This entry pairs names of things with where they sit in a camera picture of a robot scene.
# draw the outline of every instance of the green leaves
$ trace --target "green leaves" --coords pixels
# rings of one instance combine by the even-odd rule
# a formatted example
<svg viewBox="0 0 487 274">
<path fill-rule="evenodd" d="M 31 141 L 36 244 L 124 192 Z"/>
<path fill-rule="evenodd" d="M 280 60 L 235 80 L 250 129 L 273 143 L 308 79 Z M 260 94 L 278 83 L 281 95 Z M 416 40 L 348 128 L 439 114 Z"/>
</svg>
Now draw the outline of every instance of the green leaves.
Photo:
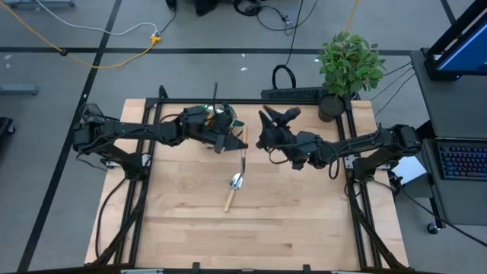
<svg viewBox="0 0 487 274">
<path fill-rule="evenodd" d="M 323 66 L 320 74 L 325 74 L 325 83 L 331 94 L 348 96 L 361 89 L 376 88 L 384 76 L 384 59 L 379 59 L 378 45 L 370 45 L 357 34 L 338 33 L 329 43 L 323 44 L 323 52 L 318 59 Z"/>
<path fill-rule="evenodd" d="M 383 76 L 384 76 L 384 74 L 378 69 L 375 69 L 371 73 L 368 74 L 368 77 L 370 79 L 381 79 Z"/>
</svg>

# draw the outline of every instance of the white paper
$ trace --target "white paper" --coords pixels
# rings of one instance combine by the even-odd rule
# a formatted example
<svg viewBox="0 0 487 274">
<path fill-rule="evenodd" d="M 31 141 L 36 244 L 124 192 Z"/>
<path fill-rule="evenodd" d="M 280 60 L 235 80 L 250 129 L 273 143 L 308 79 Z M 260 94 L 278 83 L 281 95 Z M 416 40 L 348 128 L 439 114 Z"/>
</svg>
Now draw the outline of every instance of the white paper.
<svg viewBox="0 0 487 274">
<path fill-rule="evenodd" d="M 399 164 L 393 168 L 393 171 L 396 176 L 403 178 L 401 180 L 402 185 L 426 173 L 426 169 L 414 156 L 403 157 L 399 160 Z"/>
</svg>

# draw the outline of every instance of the wooden table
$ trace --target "wooden table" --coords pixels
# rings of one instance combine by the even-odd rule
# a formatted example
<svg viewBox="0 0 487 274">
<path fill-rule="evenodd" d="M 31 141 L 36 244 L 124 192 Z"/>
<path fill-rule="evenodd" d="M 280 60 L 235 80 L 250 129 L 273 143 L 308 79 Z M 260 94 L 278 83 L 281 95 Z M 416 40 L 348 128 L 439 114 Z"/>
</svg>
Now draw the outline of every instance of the wooden table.
<svg viewBox="0 0 487 274">
<path fill-rule="evenodd" d="M 122 121 L 140 123 L 144 104 L 145 100 L 127 100 Z M 354 101 L 352 106 L 358 135 L 375 131 L 371 103 Z M 165 104 L 162 115 L 179 113 L 184 107 L 187 106 Z M 193 140 L 175 148 L 157 144 L 136 266 L 188 269 L 193 262 L 200 262 L 202 269 L 291 270 L 302 269 L 304 264 L 310 264 L 313 270 L 360 269 L 352 214 L 343 193 L 343 165 L 339 177 L 331 180 L 328 167 L 315 170 L 306 165 L 297 171 L 288 163 L 270 163 L 268 154 L 255 146 L 262 128 L 257 111 L 262 106 L 232 107 L 248 126 L 249 148 L 243 187 L 230 212 L 224 213 L 223 208 L 230 180 L 240 172 L 239 151 L 217 155 Z M 291 106 L 272 107 L 284 112 Z M 339 140 L 336 123 L 321 122 L 316 106 L 300 108 L 301 115 L 289 123 L 294 134 L 308 130 L 331 142 Z M 116 145 L 133 152 L 136 142 L 118 140 Z M 276 161 L 284 157 L 280 152 L 272 156 Z M 100 204 L 122 178 L 121 168 L 108 171 Z M 376 180 L 389 183 L 383 171 L 377 172 Z M 119 229 L 128 185 L 115 193 L 105 208 L 101 250 Z M 377 233 L 397 259 L 407 265 L 390 191 L 373 183 L 368 184 L 368 189 Z M 94 232 L 86 262 L 95 259 Z M 370 241 L 364 231 L 362 234 L 372 266 Z M 129 232 L 125 261 L 131 237 Z"/>
</svg>

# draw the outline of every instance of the keyboard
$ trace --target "keyboard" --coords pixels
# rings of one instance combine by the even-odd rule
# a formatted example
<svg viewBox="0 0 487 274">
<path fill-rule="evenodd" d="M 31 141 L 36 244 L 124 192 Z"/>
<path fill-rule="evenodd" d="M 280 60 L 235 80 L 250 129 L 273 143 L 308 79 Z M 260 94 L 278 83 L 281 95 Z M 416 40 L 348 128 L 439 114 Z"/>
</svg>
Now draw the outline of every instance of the keyboard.
<svg viewBox="0 0 487 274">
<path fill-rule="evenodd" d="M 487 142 L 438 141 L 444 179 L 487 181 Z"/>
</svg>

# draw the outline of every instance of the wire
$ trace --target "wire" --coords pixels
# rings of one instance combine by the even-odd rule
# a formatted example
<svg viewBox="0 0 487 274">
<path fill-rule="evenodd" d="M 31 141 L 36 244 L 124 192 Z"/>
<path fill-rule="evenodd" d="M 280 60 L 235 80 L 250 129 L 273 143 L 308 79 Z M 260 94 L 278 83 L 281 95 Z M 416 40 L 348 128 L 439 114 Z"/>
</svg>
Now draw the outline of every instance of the wire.
<svg viewBox="0 0 487 274">
<path fill-rule="evenodd" d="M 283 13 L 281 13 L 277 8 L 274 8 L 274 7 L 271 7 L 271 6 L 268 6 L 268 5 L 264 5 L 262 6 L 262 9 L 264 8 L 270 8 L 272 10 L 274 10 L 275 12 L 277 12 L 277 14 L 279 15 L 279 17 L 281 18 L 282 22 L 284 23 L 284 29 L 282 31 L 284 31 L 284 34 L 287 35 L 287 36 L 290 36 L 294 33 L 294 25 L 292 24 L 292 22 L 288 19 L 288 16 L 285 16 L 283 15 Z M 269 29 L 259 18 L 259 14 L 257 14 L 257 20 L 258 22 L 263 25 L 265 28 Z"/>
<path fill-rule="evenodd" d="M 85 164 L 89 165 L 89 166 L 90 166 L 90 167 L 92 167 L 92 168 L 96 168 L 96 169 L 98 169 L 98 170 L 101 170 L 101 171 L 107 172 L 107 170 L 106 170 L 106 169 L 104 169 L 104 168 L 102 168 L 102 167 L 97 167 L 96 165 L 94 165 L 94 164 L 90 163 L 89 161 L 86 161 L 86 160 L 84 160 L 84 159 L 80 159 L 80 157 L 81 157 L 81 154 L 78 154 L 78 155 L 76 156 L 76 161 L 83 162 L 83 163 L 85 163 Z"/>
<path fill-rule="evenodd" d="M 173 16 L 173 18 L 169 21 L 169 23 L 166 24 L 166 26 L 164 26 L 162 28 L 161 31 L 159 31 L 158 36 L 160 36 L 167 29 L 167 27 L 169 27 L 169 25 L 171 23 L 173 23 L 174 19 L 176 19 L 176 13 L 177 13 L 177 9 L 174 9 L 174 16 Z"/>
<path fill-rule="evenodd" d="M 390 189 L 391 191 L 395 191 L 394 188 L 392 188 L 391 186 L 388 186 L 386 185 L 385 183 L 381 183 L 381 182 L 377 182 L 376 180 L 372 180 L 371 182 L 374 182 L 374 183 L 377 183 L 377 184 L 380 184 L 388 189 Z M 478 238 L 466 233 L 465 231 L 459 229 L 456 225 L 452 225 L 449 221 L 447 220 L 444 220 L 443 218 L 441 218 L 440 216 L 436 215 L 435 213 L 433 213 L 431 210 L 427 209 L 426 207 L 424 207 L 422 204 L 420 204 L 419 202 L 417 202 L 416 200 L 414 200 L 407 192 L 406 192 L 406 188 L 403 186 L 400 188 L 404 195 L 406 195 L 406 197 L 408 197 L 408 199 L 410 199 L 412 202 L 414 202 L 417 206 L 419 206 L 420 208 L 422 208 L 423 210 L 425 210 L 427 213 L 429 213 L 430 215 L 432 215 L 434 218 L 436 218 L 437 220 L 440 220 L 442 221 L 443 223 L 447 224 L 447 225 L 450 225 L 454 230 L 460 232 L 461 234 L 463 234 L 464 236 L 468 237 L 469 239 L 471 240 L 474 240 L 475 242 L 477 242 L 478 244 L 481 244 L 482 246 L 484 247 L 487 247 L 487 243 L 484 242 L 484 241 L 481 241 L 479 240 Z"/>
<path fill-rule="evenodd" d="M 42 36 L 41 34 L 39 34 L 37 31 L 35 31 L 29 24 L 27 24 L 24 21 L 24 19 L 22 19 L 18 14 L 16 14 L 14 11 L 12 11 L 3 1 L 0 1 L 0 5 L 3 8 L 5 8 L 10 14 L 12 14 L 12 16 L 14 16 L 15 19 L 17 19 L 17 21 L 19 21 L 21 24 L 23 24 L 30 32 L 34 33 L 36 36 L 38 36 L 46 44 L 50 45 L 53 49 L 57 50 L 59 53 L 61 53 L 62 55 L 65 56 L 65 54 L 67 53 L 65 50 L 59 48 L 54 43 L 52 43 L 49 40 L 47 40 L 47 38 L 45 38 L 44 36 Z M 120 64 L 116 64 L 116 65 L 107 65 L 107 66 L 103 66 L 103 65 L 92 65 L 92 64 L 90 64 L 88 62 L 85 62 L 85 61 L 83 61 L 83 60 L 79 59 L 78 57 L 73 56 L 71 54 L 69 54 L 68 57 L 70 59 L 76 61 L 76 62 L 79 62 L 79 63 L 81 63 L 83 65 L 89 66 L 92 69 L 114 69 L 114 68 L 120 67 L 122 65 L 125 65 L 126 63 L 132 61 L 133 59 L 137 59 L 138 57 L 143 56 L 144 54 L 148 53 L 152 49 L 152 47 L 154 47 L 154 45 L 156 43 L 159 43 L 160 41 L 161 41 L 161 38 L 160 37 L 152 36 L 151 37 L 151 45 L 143 53 L 140 53 L 140 54 L 138 54 L 136 56 L 133 56 L 132 58 L 128 59 L 127 61 L 121 62 Z"/>
<path fill-rule="evenodd" d="M 390 84 L 388 84 L 382 91 L 380 91 L 378 94 L 376 94 L 374 97 L 372 97 L 372 99 L 370 99 L 370 101 L 373 101 L 375 98 L 379 97 L 383 92 L 385 92 L 391 85 L 393 85 L 394 83 L 396 83 L 397 80 L 399 80 L 399 78 L 403 77 L 406 73 L 408 73 L 412 68 L 409 68 L 408 70 L 406 70 L 404 73 L 402 73 L 401 75 L 399 75 L 396 79 L 394 79 L 394 81 L 390 82 Z"/>
<path fill-rule="evenodd" d="M 358 0 L 355 0 L 353 5 L 352 14 L 350 14 L 349 22 L 347 23 L 347 27 L 345 29 L 346 32 L 350 30 L 350 26 L 352 25 L 353 17 L 355 16 L 355 12 L 357 11 Z"/>
<path fill-rule="evenodd" d="M 400 91 L 400 90 L 401 90 L 401 88 L 402 88 L 402 87 L 403 87 L 403 86 L 406 84 L 406 82 L 407 82 L 407 81 L 409 81 L 409 80 L 410 80 L 410 79 L 411 79 L 411 78 L 412 78 L 414 75 L 416 75 L 416 73 L 415 73 L 415 74 L 413 74 L 413 75 L 411 75 L 411 76 L 409 76 L 409 78 L 407 78 L 407 79 L 406 79 L 406 80 L 405 80 L 405 81 L 404 81 L 404 82 L 401 84 L 401 86 L 400 86 L 400 87 L 397 89 L 396 93 L 395 93 L 395 94 L 394 94 L 394 95 L 393 95 L 393 96 L 392 96 L 392 97 L 391 97 L 391 98 L 390 98 L 390 99 L 387 101 L 387 103 L 386 103 L 386 104 L 385 104 L 385 105 L 384 105 L 384 106 L 383 106 L 383 107 L 382 107 L 382 108 L 381 108 L 379 111 L 377 111 L 377 113 L 374 115 L 374 117 L 377 117 L 377 115 L 379 115 L 379 113 L 380 113 L 382 110 L 384 110 L 384 109 L 387 107 L 387 105 L 388 105 L 388 104 L 389 104 L 389 103 L 390 103 L 390 102 L 391 102 L 391 101 L 394 99 L 394 97 L 395 97 L 395 96 L 396 96 L 396 95 L 399 93 L 399 91 Z"/>
<path fill-rule="evenodd" d="M 317 143 L 319 145 L 325 144 L 325 145 L 328 145 L 329 147 L 331 147 L 331 149 L 333 150 L 333 155 L 330 156 L 328 159 L 326 159 L 326 162 L 329 163 L 328 176 L 330 179 L 335 180 L 338 177 L 338 174 L 340 172 L 340 161 L 338 161 L 339 153 L 345 148 L 342 148 L 342 150 L 337 151 L 336 148 L 328 141 L 314 140 L 314 141 L 309 141 L 309 142 L 301 142 L 301 143 L 297 143 L 297 144 L 273 145 L 272 147 L 269 147 L 269 148 L 271 148 L 271 150 L 269 151 L 269 160 L 273 164 L 284 164 L 284 163 L 290 161 L 289 158 L 286 157 L 286 159 L 283 161 L 273 161 L 271 154 L 274 152 L 274 150 L 279 149 L 279 148 L 298 147 L 298 146 L 308 145 L 308 144 L 312 144 L 312 143 Z M 333 168 L 334 162 L 336 162 L 336 169 L 335 169 L 335 174 L 332 175 L 332 168 Z"/>
<path fill-rule="evenodd" d="M 345 194 L 345 196 L 347 196 L 348 198 L 350 198 L 350 194 L 349 192 L 347 191 L 348 189 L 348 186 L 350 186 L 352 182 L 351 181 L 347 181 L 345 186 L 343 187 L 343 192 Z M 359 190 L 352 198 L 357 198 L 359 195 L 361 194 L 361 190 Z"/>
<path fill-rule="evenodd" d="M 289 60 L 291 59 L 291 54 L 292 54 L 292 50 L 294 47 L 294 39 L 296 38 L 296 33 L 298 32 L 299 16 L 301 15 L 301 9 L 303 8 L 303 3 L 304 3 L 304 0 L 301 0 L 301 4 L 299 5 L 299 11 L 298 11 L 298 19 L 296 19 L 296 28 L 294 29 L 294 34 L 292 35 L 291 48 L 289 49 L 288 61 L 286 61 L 284 66 L 287 66 L 289 63 Z"/>
<path fill-rule="evenodd" d="M 126 61 L 124 62 L 121 62 L 119 64 L 115 64 L 115 65 L 92 65 L 90 64 L 89 62 L 85 62 L 81 59 L 79 59 L 78 57 L 76 56 L 72 56 L 72 55 L 68 55 L 69 58 L 75 60 L 76 62 L 79 62 L 83 65 L 87 65 L 89 67 L 91 67 L 92 69 L 115 69 L 115 68 L 118 68 L 118 67 L 121 67 L 123 65 L 126 65 L 127 63 L 129 63 L 130 61 L 134 60 L 134 59 L 137 59 L 138 57 L 140 56 L 143 56 L 144 54 L 148 53 L 149 51 L 151 51 L 151 49 L 154 47 L 154 45 L 156 43 L 158 43 L 158 41 L 156 42 L 155 40 L 153 40 L 152 38 L 159 38 L 160 37 L 151 37 L 151 45 L 142 53 L 139 53 L 138 55 L 136 56 L 133 56 L 133 57 L 130 57 L 129 59 L 127 59 Z"/>
<path fill-rule="evenodd" d="M 443 223 L 447 224 L 447 225 L 450 225 L 454 230 L 460 232 L 461 234 L 463 234 L 463 236 L 466 236 L 468 237 L 469 239 L 471 240 L 474 240 L 475 242 L 477 242 L 478 244 L 481 244 L 483 247 L 487 247 L 487 243 L 484 242 L 484 241 L 481 241 L 479 240 L 478 238 L 466 233 L 465 231 L 459 229 L 457 226 L 455 225 L 452 225 L 449 221 L 447 220 L 444 220 L 442 218 L 440 218 L 440 216 L 436 215 L 435 213 L 433 213 L 432 211 L 430 211 L 429 209 L 425 208 L 422 204 L 420 204 L 419 202 L 417 202 L 416 200 L 414 200 L 407 192 L 406 190 L 404 189 L 403 187 L 403 193 L 404 195 L 406 195 L 406 197 L 408 197 L 411 201 L 413 201 L 417 206 L 419 206 L 420 208 L 424 209 L 427 213 L 433 215 L 437 220 L 440 220 L 442 221 Z"/>
<path fill-rule="evenodd" d="M 260 24 L 265 27 L 267 30 L 274 30 L 274 31 L 287 31 L 287 30 L 294 30 L 298 27 L 300 27 L 302 24 L 304 24 L 304 22 L 307 21 L 307 19 L 311 16 L 311 14 L 313 13 L 314 11 L 314 8 L 317 6 L 317 3 L 318 3 L 318 0 L 315 0 L 314 4 L 313 4 L 313 7 L 311 8 L 310 10 L 310 13 L 306 16 L 306 18 L 299 24 L 296 24 L 295 26 L 293 27 L 285 27 L 283 29 L 278 29 L 278 28 L 273 28 L 273 27 L 267 27 L 259 18 L 259 14 L 257 14 L 257 20 L 260 22 Z"/>
<path fill-rule="evenodd" d="M 97 222 L 97 231 L 95 234 L 94 238 L 94 253 L 97 256 L 97 259 L 100 258 L 100 249 L 98 247 L 99 242 L 100 242 L 100 229 L 101 229 L 101 216 L 103 214 L 103 211 L 105 209 L 105 206 L 107 206 L 108 200 L 110 197 L 123 185 L 123 183 L 127 180 L 127 177 L 124 177 L 120 183 L 118 183 L 110 193 L 108 193 L 108 196 L 105 198 L 103 201 L 103 204 L 101 205 L 100 212 L 98 213 L 98 222 Z"/>
<path fill-rule="evenodd" d="M 396 68 L 396 69 L 394 69 L 393 71 L 386 73 L 386 74 L 385 74 L 383 77 L 386 77 L 386 76 L 388 76 L 389 74 L 392 74 L 392 73 L 394 73 L 394 72 L 397 72 L 398 70 L 400 70 L 400 69 L 402 69 L 402 68 L 406 67 L 407 65 L 411 65 L 411 62 L 409 62 L 409 63 L 407 63 L 407 64 L 404 64 L 404 65 L 401 65 L 399 68 Z"/>
<path fill-rule="evenodd" d="M 67 24 L 70 27 L 76 27 L 76 28 L 85 29 L 85 30 L 98 30 L 98 31 L 102 31 L 104 33 L 108 33 L 109 35 L 122 36 L 122 35 L 130 32 L 130 31 L 136 29 L 137 27 L 144 26 L 144 25 L 149 25 L 149 26 L 154 27 L 154 33 L 152 34 L 152 36 L 155 36 L 155 35 L 158 34 L 158 27 L 156 25 L 154 25 L 153 23 L 149 23 L 149 22 L 144 22 L 144 23 L 136 24 L 134 27 L 131 27 L 128 30 L 126 30 L 126 31 L 124 31 L 122 33 L 112 33 L 112 32 L 109 32 L 109 31 L 104 30 L 104 29 L 99 28 L 99 27 L 85 27 L 85 26 L 80 26 L 80 25 L 76 25 L 76 24 L 71 24 L 71 23 L 69 23 L 67 21 L 64 21 L 62 18 L 60 18 L 59 16 L 57 16 L 56 14 L 54 14 L 52 11 L 50 11 L 45 5 L 43 5 L 43 3 L 41 3 L 40 0 L 36 0 L 36 1 L 37 1 L 37 4 L 39 4 L 43 9 L 45 9 L 53 17 L 55 17 L 57 20 L 61 21 L 62 23 Z"/>
</svg>

